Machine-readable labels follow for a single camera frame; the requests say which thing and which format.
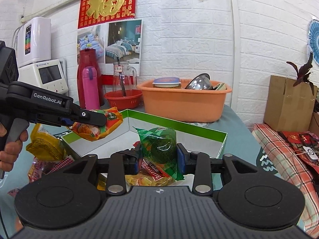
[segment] human hand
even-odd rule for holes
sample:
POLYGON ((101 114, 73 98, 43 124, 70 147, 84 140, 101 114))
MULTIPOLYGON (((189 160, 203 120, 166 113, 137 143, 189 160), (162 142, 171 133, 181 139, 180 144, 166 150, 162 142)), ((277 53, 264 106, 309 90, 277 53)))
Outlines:
MULTIPOLYGON (((0 123, 0 137, 7 133, 5 127, 0 123)), ((4 151, 0 151, 0 169, 5 172, 10 172, 14 162, 17 160, 19 153, 22 150, 22 142, 28 140, 28 131, 23 131, 20 139, 16 142, 9 142, 5 145, 4 151)))

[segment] red thermos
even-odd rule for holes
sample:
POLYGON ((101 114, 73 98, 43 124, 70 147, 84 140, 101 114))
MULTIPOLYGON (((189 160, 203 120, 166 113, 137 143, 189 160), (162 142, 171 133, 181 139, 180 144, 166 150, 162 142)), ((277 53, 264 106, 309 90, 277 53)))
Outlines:
POLYGON ((104 104, 103 89, 102 89, 102 77, 101 71, 98 66, 98 62, 95 56, 95 49, 84 49, 80 51, 80 62, 78 67, 77 83, 78 83, 78 94, 80 107, 85 109, 85 99, 84 99, 84 89, 83 89, 83 79, 82 72, 85 67, 94 67, 97 73, 98 80, 98 98, 100 106, 104 104))

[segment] table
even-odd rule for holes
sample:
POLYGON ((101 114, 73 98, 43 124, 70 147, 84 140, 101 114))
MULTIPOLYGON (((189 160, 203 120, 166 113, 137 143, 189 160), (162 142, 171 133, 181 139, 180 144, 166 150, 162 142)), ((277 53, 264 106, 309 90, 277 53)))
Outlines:
MULTIPOLYGON (((144 112, 143 106, 136 108, 135 110, 144 112)), ((193 123, 194 125, 200 125, 206 128, 220 130, 227 132, 227 141, 225 144, 224 153, 231 153, 244 159, 251 164, 260 166, 275 175, 279 175, 270 161, 262 165, 262 160, 265 158, 265 153, 252 136, 251 132, 240 120, 236 113, 227 105, 224 106, 223 114, 221 118, 214 123, 193 123)), ((28 128, 29 134, 31 133, 34 124, 30 124, 28 128)), ((52 127, 46 126, 47 130, 51 134, 61 134, 67 131, 65 127, 52 127)), ((28 183, 28 170, 32 164, 33 156, 26 151, 26 145, 29 144, 30 139, 24 143, 22 152, 14 165, 11 172, 7 173, 4 181, 0 182, 0 207, 4 218, 5 227, 9 236, 14 234, 14 221, 16 213, 13 207, 13 198, 7 194, 7 192, 14 188, 23 187, 28 183)), ((220 175, 214 175, 213 178, 214 189, 220 189, 222 187, 220 175)), ((0 226, 0 234, 4 236, 2 227, 0 226)))

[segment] chip bag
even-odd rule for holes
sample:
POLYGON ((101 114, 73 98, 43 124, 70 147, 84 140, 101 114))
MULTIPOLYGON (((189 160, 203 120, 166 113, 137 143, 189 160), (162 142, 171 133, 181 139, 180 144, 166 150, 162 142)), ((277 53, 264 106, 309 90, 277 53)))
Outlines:
POLYGON ((43 125, 36 124, 30 138, 31 143, 27 145, 26 150, 38 160, 54 162, 65 158, 66 152, 62 141, 51 135, 43 125))
POLYGON ((183 180, 177 166, 176 131, 172 128, 135 129, 141 140, 143 157, 175 180, 183 180))
POLYGON ((116 107, 110 108, 108 110, 93 111, 104 114, 107 117, 105 126, 98 127, 89 124, 75 122, 69 129, 81 138, 84 138, 89 141, 96 141, 105 138, 123 122, 122 114, 118 112, 116 107))
POLYGON ((29 182, 34 182, 41 178, 43 175, 50 172, 52 168, 57 165, 55 162, 41 161, 34 157, 32 165, 28 171, 29 182))
POLYGON ((125 180, 131 186, 168 186, 175 182, 175 179, 159 166, 145 159, 140 172, 137 175, 125 175, 125 180))
POLYGON ((99 191, 105 191, 106 190, 106 180, 107 180, 107 178, 103 174, 100 173, 98 175, 97 189, 99 191))

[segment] red plastic basket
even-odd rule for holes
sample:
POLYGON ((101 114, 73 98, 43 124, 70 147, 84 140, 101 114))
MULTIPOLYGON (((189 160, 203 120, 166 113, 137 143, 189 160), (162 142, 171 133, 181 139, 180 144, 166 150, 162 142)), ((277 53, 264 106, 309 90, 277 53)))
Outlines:
POLYGON ((126 97, 120 97, 121 95, 122 91, 112 91, 104 94, 104 98, 107 99, 111 107, 117 107, 119 111, 134 109, 141 101, 142 91, 132 90, 132 94, 126 97))

